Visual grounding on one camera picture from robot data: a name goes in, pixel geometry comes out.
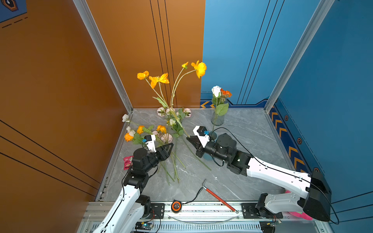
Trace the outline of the white rose flower stem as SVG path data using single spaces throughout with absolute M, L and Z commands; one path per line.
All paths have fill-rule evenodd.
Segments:
M 214 109 L 214 114 L 213 114 L 213 118 L 212 118 L 212 124 L 213 124 L 213 129 L 215 127 L 215 123 L 216 123 L 216 119 L 217 119 L 217 113 L 216 113 L 216 110 L 217 110 L 217 107 L 219 105 L 219 101 L 220 101 L 220 96 L 221 96 L 221 88 L 219 86 L 214 86 L 212 87 L 212 95 L 213 95 L 213 98 L 212 98 L 212 102 L 215 106 L 215 109 Z

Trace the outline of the orange gerbera flower stem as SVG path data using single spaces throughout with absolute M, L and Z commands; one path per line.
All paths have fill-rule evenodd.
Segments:
M 232 97 L 232 93 L 230 91 L 224 90 L 221 88 L 221 96 L 220 96 L 220 101 L 223 102 L 224 99 L 228 100 L 229 98 Z M 218 115 L 224 115 L 228 112 L 228 106 L 227 104 L 219 104 L 217 107 L 217 113 Z

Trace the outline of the blue ceramic cylinder vase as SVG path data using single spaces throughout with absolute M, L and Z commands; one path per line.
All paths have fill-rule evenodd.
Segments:
M 217 139 L 217 134 L 215 132 L 209 132 L 209 135 L 210 135 L 211 141 L 215 141 Z M 212 161 L 213 160 L 213 158 L 207 153 L 205 153 L 203 155 L 203 159 L 205 159 L 207 161 Z

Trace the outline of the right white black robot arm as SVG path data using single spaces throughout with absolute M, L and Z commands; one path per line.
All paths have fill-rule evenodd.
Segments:
M 237 143 L 228 134 L 213 141 L 209 135 L 195 135 L 187 141 L 196 155 L 205 154 L 219 159 L 237 175 L 265 180 L 288 192 L 260 195 L 256 209 L 260 216 L 269 217 L 281 212 L 303 212 L 313 219 L 329 222 L 331 217 L 331 189 L 319 171 L 311 174 L 284 169 L 254 157 L 250 152 L 237 150 Z

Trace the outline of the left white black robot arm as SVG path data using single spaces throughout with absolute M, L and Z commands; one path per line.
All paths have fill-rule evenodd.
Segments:
M 122 190 L 95 233 L 130 233 L 136 223 L 150 214 L 150 197 L 142 195 L 149 178 L 149 171 L 167 160 L 173 149 L 173 143 L 147 150 L 136 149 L 132 165 L 121 181 Z

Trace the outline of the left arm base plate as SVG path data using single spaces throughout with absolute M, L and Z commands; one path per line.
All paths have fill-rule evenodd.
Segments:
M 144 214 L 141 219 L 150 219 L 155 217 L 156 219 L 163 219 L 165 213 L 165 204 L 164 203 L 150 203 L 145 204 Z

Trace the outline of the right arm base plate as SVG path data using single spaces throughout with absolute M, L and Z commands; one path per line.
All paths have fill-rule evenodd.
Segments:
M 283 214 L 273 214 L 267 210 L 259 211 L 256 208 L 256 203 L 242 203 L 241 204 L 242 214 L 244 219 L 282 219 Z

